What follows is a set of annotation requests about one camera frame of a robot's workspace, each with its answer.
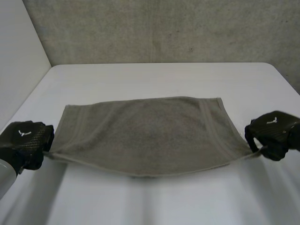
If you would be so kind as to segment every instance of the silver cylinder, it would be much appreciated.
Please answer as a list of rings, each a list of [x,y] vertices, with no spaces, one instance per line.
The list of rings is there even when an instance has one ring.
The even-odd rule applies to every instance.
[[[0,199],[13,185],[17,175],[13,167],[6,161],[0,159]]]

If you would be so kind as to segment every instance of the white wall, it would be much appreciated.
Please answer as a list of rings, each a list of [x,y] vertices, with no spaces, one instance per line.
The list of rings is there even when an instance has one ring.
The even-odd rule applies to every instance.
[[[0,0],[0,130],[50,68],[22,0]]]

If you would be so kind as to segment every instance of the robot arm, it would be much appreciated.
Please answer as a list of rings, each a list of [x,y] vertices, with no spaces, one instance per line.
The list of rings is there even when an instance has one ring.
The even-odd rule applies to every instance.
[[[37,170],[50,150],[53,126],[42,122],[13,122],[0,135],[0,199],[23,169]]]

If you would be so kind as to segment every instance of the gray towel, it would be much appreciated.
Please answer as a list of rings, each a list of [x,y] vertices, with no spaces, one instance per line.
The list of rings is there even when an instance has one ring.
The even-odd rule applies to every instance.
[[[220,98],[193,97],[67,105],[49,153],[56,160],[150,177],[253,155]]]

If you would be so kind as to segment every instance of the gray wall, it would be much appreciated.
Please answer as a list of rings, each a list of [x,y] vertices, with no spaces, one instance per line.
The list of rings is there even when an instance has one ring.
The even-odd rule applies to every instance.
[[[58,64],[267,62],[300,91],[300,0],[23,0]]]

